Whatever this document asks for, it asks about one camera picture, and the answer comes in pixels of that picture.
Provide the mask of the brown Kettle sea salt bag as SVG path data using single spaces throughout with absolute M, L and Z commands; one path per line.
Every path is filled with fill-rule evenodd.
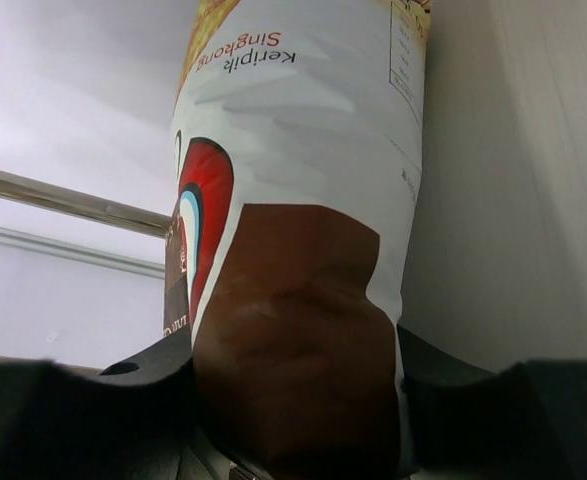
M 172 335 L 189 324 L 188 280 L 182 244 L 178 206 L 175 206 L 165 236 L 163 336 Z

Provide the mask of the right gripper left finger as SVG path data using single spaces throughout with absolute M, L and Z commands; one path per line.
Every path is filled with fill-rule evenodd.
M 167 337 L 99 375 L 0 362 L 0 479 L 189 479 L 190 342 Z

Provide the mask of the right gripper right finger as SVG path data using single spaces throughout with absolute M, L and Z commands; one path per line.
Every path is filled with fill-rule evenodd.
M 397 333 L 403 470 L 587 479 L 587 360 L 527 360 L 492 373 Z

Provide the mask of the brown Chuba cassava bag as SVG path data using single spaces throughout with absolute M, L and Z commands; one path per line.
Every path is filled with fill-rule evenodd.
M 209 437 L 270 479 L 415 468 L 398 335 L 426 1 L 201 1 L 174 103 L 178 271 Z

